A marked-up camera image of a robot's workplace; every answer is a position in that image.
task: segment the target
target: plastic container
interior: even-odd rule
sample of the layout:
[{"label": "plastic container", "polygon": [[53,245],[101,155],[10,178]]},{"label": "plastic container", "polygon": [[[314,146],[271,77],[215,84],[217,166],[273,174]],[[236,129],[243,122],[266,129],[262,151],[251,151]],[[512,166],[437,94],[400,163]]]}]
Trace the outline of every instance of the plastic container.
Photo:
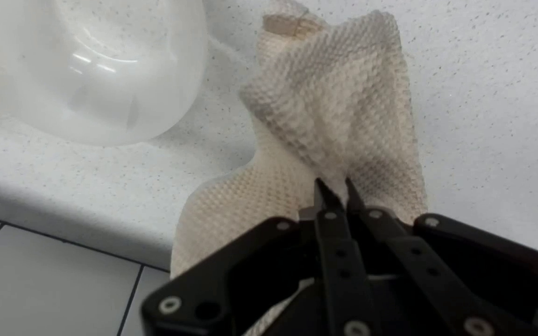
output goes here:
[{"label": "plastic container", "polygon": [[200,0],[0,0],[0,107],[69,140],[159,136],[196,99]]}]

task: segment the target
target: metal rivet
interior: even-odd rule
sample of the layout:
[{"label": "metal rivet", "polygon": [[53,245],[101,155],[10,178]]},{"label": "metal rivet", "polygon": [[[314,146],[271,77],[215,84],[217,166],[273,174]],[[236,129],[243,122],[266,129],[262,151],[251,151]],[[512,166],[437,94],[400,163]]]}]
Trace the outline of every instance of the metal rivet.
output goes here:
[{"label": "metal rivet", "polygon": [[464,331],[467,331],[471,336],[493,336],[493,327],[482,318],[467,318],[464,321]]},{"label": "metal rivet", "polygon": [[336,220],[336,219],[338,219],[338,215],[333,213],[333,211],[327,211],[323,217],[325,217],[327,220]]},{"label": "metal rivet", "polygon": [[159,312],[163,316],[170,316],[170,314],[178,312],[180,308],[181,308],[180,297],[168,297],[168,299],[159,303]]},{"label": "metal rivet", "polygon": [[428,219],[424,220],[424,224],[435,228],[435,226],[439,226],[439,219],[428,217]]},{"label": "metal rivet", "polygon": [[346,336],[370,336],[370,329],[365,321],[348,321],[344,327]]},{"label": "metal rivet", "polygon": [[370,211],[368,217],[370,217],[370,219],[381,219],[383,213],[381,213],[381,211]]},{"label": "metal rivet", "polygon": [[292,228],[290,222],[279,222],[279,224],[277,224],[277,230],[280,230],[280,232],[288,232],[290,228]]}]

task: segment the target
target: white countertop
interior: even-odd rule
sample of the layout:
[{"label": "white countertop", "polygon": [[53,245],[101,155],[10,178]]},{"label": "white countertop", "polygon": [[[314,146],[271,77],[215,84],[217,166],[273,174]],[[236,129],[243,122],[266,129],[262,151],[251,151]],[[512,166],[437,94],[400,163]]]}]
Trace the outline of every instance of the white countertop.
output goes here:
[{"label": "white countertop", "polygon": [[[254,153],[237,90],[254,75],[264,4],[206,0],[204,90],[157,140],[79,146],[0,110],[0,220],[168,267],[187,196]],[[538,248],[538,2],[305,4],[329,23],[396,15],[430,209]]]}]

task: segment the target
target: beige cloth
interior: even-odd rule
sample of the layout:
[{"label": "beige cloth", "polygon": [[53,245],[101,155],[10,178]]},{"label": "beige cloth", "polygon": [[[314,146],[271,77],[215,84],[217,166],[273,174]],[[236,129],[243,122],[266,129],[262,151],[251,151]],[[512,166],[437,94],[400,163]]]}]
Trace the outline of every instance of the beige cloth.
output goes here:
[{"label": "beige cloth", "polygon": [[426,211],[393,15],[374,11],[331,28],[301,4],[279,0],[264,17],[260,56],[264,71],[241,90],[256,157],[191,196],[172,276],[269,217],[297,219],[312,206],[316,178],[342,198],[351,178],[366,204],[389,207],[406,222]]}]

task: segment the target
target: white tile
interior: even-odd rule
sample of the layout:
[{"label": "white tile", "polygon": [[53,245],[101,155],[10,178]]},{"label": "white tile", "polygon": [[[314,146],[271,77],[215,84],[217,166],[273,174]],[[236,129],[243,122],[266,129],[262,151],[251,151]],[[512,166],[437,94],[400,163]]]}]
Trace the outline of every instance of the white tile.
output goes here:
[{"label": "white tile", "polygon": [[116,336],[137,275],[137,263],[4,228],[0,336]]},{"label": "white tile", "polygon": [[170,273],[161,273],[157,269],[144,267],[122,336],[144,336],[140,321],[140,304],[150,293],[153,293],[166,282],[170,282]]}]

